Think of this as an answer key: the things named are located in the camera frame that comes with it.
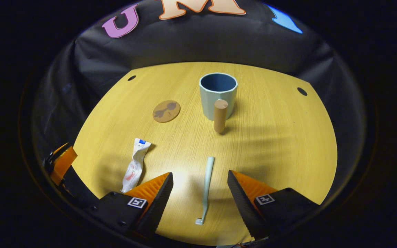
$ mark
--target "light blue mug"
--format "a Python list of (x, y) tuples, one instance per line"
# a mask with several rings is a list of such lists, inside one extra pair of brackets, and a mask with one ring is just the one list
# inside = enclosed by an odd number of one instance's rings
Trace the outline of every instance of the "light blue mug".
[(214, 103), (222, 99), (227, 101), (226, 119), (231, 116), (234, 109), (235, 96), (237, 94), (238, 83), (235, 77), (220, 72), (204, 75), (200, 78), (200, 97), (202, 99), (203, 114), (214, 120)]

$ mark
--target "yellow tabletop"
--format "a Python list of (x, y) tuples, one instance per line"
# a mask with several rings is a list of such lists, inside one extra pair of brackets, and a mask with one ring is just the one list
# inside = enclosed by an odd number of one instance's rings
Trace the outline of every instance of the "yellow tabletop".
[[(214, 131), (200, 102), (199, 79), (212, 72), (238, 80), (224, 135)], [(159, 123), (153, 109), (165, 100), (177, 101), (181, 111), (174, 120)], [(228, 170), (278, 190), (292, 187), (320, 204), (337, 164), (334, 129), (312, 86), (240, 64), (171, 63), (135, 69), (119, 80), (88, 116), (74, 144), (78, 157), (73, 167), (97, 197), (122, 188), (134, 138), (154, 144), (140, 182), (173, 173), (174, 187), (156, 233), (199, 245), (252, 240), (227, 186)], [(203, 211), (208, 156), (215, 157), (209, 207), (203, 226), (198, 226), (194, 223)]]

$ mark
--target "coaster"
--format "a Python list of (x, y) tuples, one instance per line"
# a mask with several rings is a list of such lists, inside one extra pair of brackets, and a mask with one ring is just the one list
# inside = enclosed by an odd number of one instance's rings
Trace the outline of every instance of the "coaster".
[(153, 118), (157, 122), (168, 122), (176, 118), (180, 113), (180, 104), (176, 101), (164, 101), (153, 110)]

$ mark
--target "toothbrush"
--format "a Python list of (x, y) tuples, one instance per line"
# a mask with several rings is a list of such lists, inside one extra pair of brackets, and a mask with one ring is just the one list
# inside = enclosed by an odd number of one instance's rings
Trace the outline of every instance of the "toothbrush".
[(205, 221), (205, 215), (208, 211), (208, 193), (209, 193), (209, 185), (211, 184), (211, 174), (212, 167), (214, 166), (214, 157), (208, 157), (208, 163), (206, 164), (206, 174), (205, 174), (205, 184), (203, 185), (203, 215), (201, 218), (197, 218), (195, 220), (196, 225), (203, 225)]

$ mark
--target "toothpaste tube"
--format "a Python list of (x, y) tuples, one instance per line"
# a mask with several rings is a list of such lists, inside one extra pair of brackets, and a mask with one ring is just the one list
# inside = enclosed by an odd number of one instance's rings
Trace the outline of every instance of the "toothpaste tube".
[(140, 175), (142, 174), (143, 158), (145, 157), (150, 145), (151, 143), (145, 140), (138, 138), (134, 140), (133, 158), (131, 159), (125, 176), (123, 177), (123, 188), (120, 190), (122, 193), (136, 187), (137, 182), (140, 179)]

